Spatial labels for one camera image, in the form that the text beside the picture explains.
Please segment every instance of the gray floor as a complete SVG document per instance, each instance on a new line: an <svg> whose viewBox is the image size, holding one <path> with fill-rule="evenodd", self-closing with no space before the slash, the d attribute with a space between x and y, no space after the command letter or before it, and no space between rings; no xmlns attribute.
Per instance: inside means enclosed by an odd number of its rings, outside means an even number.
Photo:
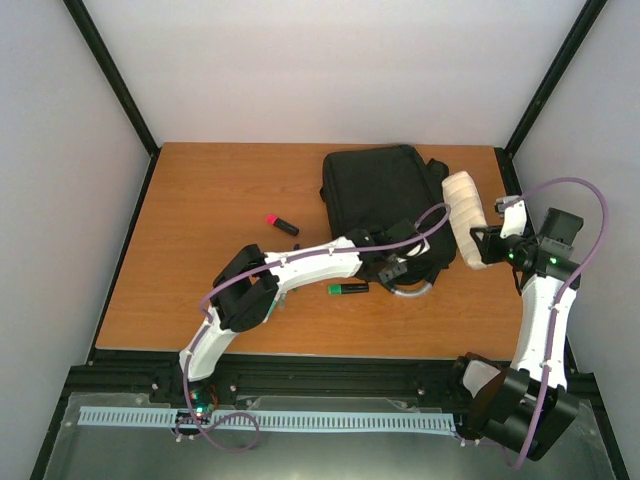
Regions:
<svg viewBox="0 0 640 480"><path fill-rule="evenodd" d="M135 395L72 398L52 454L47 479L613 479L591 409L539 462L511 471L496 447L460 447L454 438L422 434L263 433L243 454L217 451L205 440L176 443L168 429L79 427L81 405L146 404ZM263 399L261 410L397 411L392 402L362 399ZM229 446L251 438L219 432ZM516 454L510 452L511 460Z"/></svg>

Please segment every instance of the brown surface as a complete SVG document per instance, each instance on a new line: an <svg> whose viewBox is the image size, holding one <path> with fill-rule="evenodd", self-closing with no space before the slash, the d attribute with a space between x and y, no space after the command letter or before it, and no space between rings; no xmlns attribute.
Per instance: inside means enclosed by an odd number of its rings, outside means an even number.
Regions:
<svg viewBox="0 0 640 480"><path fill-rule="evenodd" d="M246 244L287 251L329 241L318 190L322 160L344 145L165 144L98 337L107 349L178 350L202 321L197 310L213 278ZM420 146L425 160L467 170L498 223L504 195L491 147ZM275 213L297 238L269 226ZM229 351L450 358L473 351L510 358L521 301L507 265L472 271L456 258L420 299L378 285L330 297L327 284L290 292L284 310L236 338Z"/></svg>

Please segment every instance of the black backpack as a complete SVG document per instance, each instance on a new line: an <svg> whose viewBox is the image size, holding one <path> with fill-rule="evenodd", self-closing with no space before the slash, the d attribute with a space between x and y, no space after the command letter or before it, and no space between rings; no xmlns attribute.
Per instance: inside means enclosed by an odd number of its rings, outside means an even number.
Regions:
<svg viewBox="0 0 640 480"><path fill-rule="evenodd" d="M429 207L443 202L442 181L449 175L447 165L434 159L425 164L410 145L331 153L322 170L320 195L327 205L333 238L356 229L376 238L400 220L414 223ZM419 231L434 226L442 215L444 210L431 214ZM448 268L456 255L449 223L427 240L429 250L409 257L407 271L387 282L389 286L422 280L434 283L440 271Z"/></svg>

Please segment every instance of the wall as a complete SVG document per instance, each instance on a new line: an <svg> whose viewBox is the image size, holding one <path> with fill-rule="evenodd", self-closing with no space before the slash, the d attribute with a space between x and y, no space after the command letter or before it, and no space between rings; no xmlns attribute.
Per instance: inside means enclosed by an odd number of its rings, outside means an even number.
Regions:
<svg viewBox="0 0 640 480"><path fill-rule="evenodd" d="M62 2L0 6L0 478L84 363L147 157Z"/></svg>
<svg viewBox="0 0 640 480"><path fill-rule="evenodd" d="M569 338L593 371L629 469L640 478L640 3L609 2L516 156L524 187L575 175L595 183L611 209L606 243L583 276ZM585 218L576 259L600 225L597 201L579 187L532 200L538 219L555 206Z"/></svg>
<svg viewBox="0 0 640 480"><path fill-rule="evenodd" d="M158 140L504 145L584 0L87 0Z"/></svg>

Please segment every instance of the purple cable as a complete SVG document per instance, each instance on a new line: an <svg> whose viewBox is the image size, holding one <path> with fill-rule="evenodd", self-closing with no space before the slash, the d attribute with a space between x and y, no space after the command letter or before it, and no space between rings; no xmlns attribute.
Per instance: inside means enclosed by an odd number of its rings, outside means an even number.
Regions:
<svg viewBox="0 0 640 480"><path fill-rule="evenodd" d="M585 257L582 264L579 265L578 268L576 268L576 270L562 284L562 286L560 287L560 290L558 290L558 293L556 294L553 300L555 305L560 304L560 300L562 299L562 295L564 295L564 292L567 290L567 288L569 288L571 283L576 278L578 278L578 276L582 273L582 271L586 268L586 266L589 265L589 263L591 263L591 260L593 260L593 257L595 256L595 254L598 252L598 250L600 250L600 246L602 245L604 236L609 230L609 207L607 206L607 201L604 198L604 195L602 195L602 192L598 190L598 188L591 182L588 182L586 180L583 180L581 178L576 178L576 177L561 177L561 178L556 178L554 180L549 180L548 182L541 183L537 187L534 187L531 190L526 191L525 193L520 195L517 199L505 205L505 208L508 208L514 205L515 203L519 202L520 200L524 200L525 198L538 193L540 190L543 190L552 185L556 185L558 183L578 183L580 185L587 187L589 190L591 190L595 194L595 196L598 198L598 201L600 202L600 207L602 208L602 226L600 227L600 233L598 234L598 238L594 243L593 247L591 248L591 251ZM556 329L557 316L558 316L558 311L555 308L552 309L551 316L549 317L549 329L547 330L547 344L544 350L545 362L548 362L551 359L551 353L553 351L553 334L555 333L555 329ZM544 398L547 395L547 387L549 386L549 372L550 372L549 365L545 363L544 367L542 368L542 379L540 380L540 391L538 392L536 405L533 410L533 415L531 416L531 423L529 424L529 430L527 430L527 436L525 437L524 443L522 444L522 448L520 449L520 453L518 454L518 459L513 465L509 465L514 470L519 470L522 467L522 464L524 463L525 459L527 458L527 454L529 453L529 448L531 448L531 444L533 443L533 437L536 433L536 429L538 428L538 422L540 421L542 404L544 403Z"/></svg>
<svg viewBox="0 0 640 480"><path fill-rule="evenodd" d="M447 222L447 220L449 220L449 213L451 212L451 207L449 207L449 205L447 205L446 203L439 203L437 205L432 206L430 209L428 209L426 212L424 212L422 214L422 216L416 222L416 225L420 225L422 223L422 221L428 215L430 215L431 213L433 213L434 211L436 211L436 210L438 210L440 208L444 208L445 209L445 214L442 216L442 218L433 227L428 229L426 232L421 233L419 235L416 235L415 237L412 237L412 238L410 238L408 240L404 240L402 242L397 242L397 243L392 243L390 245L382 245L382 246L374 246L374 247L336 248L336 249L333 249L333 251L331 251L329 249L326 249L326 250L311 250L311 251L308 251L308 252L301 252L301 253L298 253L298 254L287 256L287 262L286 263L295 262L296 260L302 260L303 258L315 257L317 255L336 255L336 254L341 254L341 253L382 252L382 251L385 251L385 250L394 250L396 248L402 248L402 247L406 247L407 245L412 245L414 243L417 243L417 242L425 240L430 235L433 235L438 229L440 229ZM211 324L213 323L213 317L211 316L211 314L209 313L209 310L207 308L207 304L210 302L211 298L214 295L217 295L218 293L220 293L225 288L233 285L236 282L239 282L240 280L244 280L245 278L252 277L254 275L257 275L260 272L264 272L266 270L269 270L271 268L278 267L278 266L281 266L281 265L283 265L282 262L280 260L278 260L278 261L275 261L275 262L267 263L267 264L262 265L260 267L252 268L251 270L247 270L246 272L243 272L240 275L236 275L235 277L230 278L229 280L226 280L226 281L222 282L220 285L218 285L217 287L215 287L207 295L205 295L204 298L202 299L202 301L200 302L200 310L204 313L205 317L209 320L209 322L208 322L209 324L205 328L203 328L196 335L196 337L193 339L193 342L191 342L191 345L189 346L189 348L187 350L188 355L187 355L187 359L184 362L184 372L183 372L183 376L182 376L182 388L184 390L184 398L185 398L185 401L187 403L187 409L189 410L189 415L193 419L193 424L196 426L196 428L200 432L199 434L197 434L195 436L203 436L204 438L207 439L207 441L211 445L213 445L214 447L216 447L216 448L218 448L220 450L228 452L228 453L246 452L247 450L253 448L256 445L256 443L258 442L259 434L260 434L260 428L258 426L258 422L256 421L256 419L252 415L249 415L248 413L244 413L244 412L238 412L238 413L232 413L232 414L229 414L229 415L226 415L226 416L220 418L215 424L207 427L207 429L205 430L202 427L202 424L200 423L200 419L198 419L198 417L196 415L196 412L193 410L193 404L191 403L191 396L189 395L189 364L191 363L191 356L193 355L193 352L195 351L196 347L198 346L198 343L200 343L200 340L202 340L204 335L207 333L207 331L211 327ZM207 435L208 431L213 430L216 426L220 425L221 423L225 422L227 419L229 419L231 417L249 418L250 421L253 423L253 425L256 428L255 436L253 437L251 442L248 445L246 445L246 446L244 446L242 448L239 448L239 449L230 449L230 448L227 448L227 447L225 447L223 445L220 445L218 442L213 440L209 435Z"/></svg>

